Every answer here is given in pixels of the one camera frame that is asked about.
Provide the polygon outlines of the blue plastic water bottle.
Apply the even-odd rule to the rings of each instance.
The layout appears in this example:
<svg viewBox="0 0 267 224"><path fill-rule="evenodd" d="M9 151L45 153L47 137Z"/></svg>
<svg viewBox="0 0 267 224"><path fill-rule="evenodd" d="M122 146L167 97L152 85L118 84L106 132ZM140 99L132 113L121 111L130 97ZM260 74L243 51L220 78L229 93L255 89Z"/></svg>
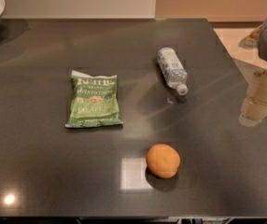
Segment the blue plastic water bottle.
<svg viewBox="0 0 267 224"><path fill-rule="evenodd" d="M157 61L166 84L180 96L186 95L188 93L186 85L188 74L176 52L172 48L162 48L158 51Z"/></svg>

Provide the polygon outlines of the green jalapeno chips bag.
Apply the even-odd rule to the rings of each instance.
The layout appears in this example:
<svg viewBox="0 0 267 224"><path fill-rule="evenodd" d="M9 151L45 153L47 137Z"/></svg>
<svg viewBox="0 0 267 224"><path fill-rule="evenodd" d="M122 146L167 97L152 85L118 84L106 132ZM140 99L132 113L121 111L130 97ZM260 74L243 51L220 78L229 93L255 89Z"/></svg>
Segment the green jalapeno chips bag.
<svg viewBox="0 0 267 224"><path fill-rule="evenodd" d="M121 125L118 77L90 76L73 70L73 96L66 128Z"/></svg>

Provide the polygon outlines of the orange fruit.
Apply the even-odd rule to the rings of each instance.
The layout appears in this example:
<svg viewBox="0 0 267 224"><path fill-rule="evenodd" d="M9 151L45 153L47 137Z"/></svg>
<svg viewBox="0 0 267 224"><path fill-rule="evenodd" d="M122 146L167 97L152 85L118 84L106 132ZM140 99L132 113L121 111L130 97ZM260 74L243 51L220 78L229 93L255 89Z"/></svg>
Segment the orange fruit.
<svg viewBox="0 0 267 224"><path fill-rule="evenodd" d="M180 156L169 145L156 144L149 149L146 162L149 171L157 177L171 178L178 171Z"/></svg>

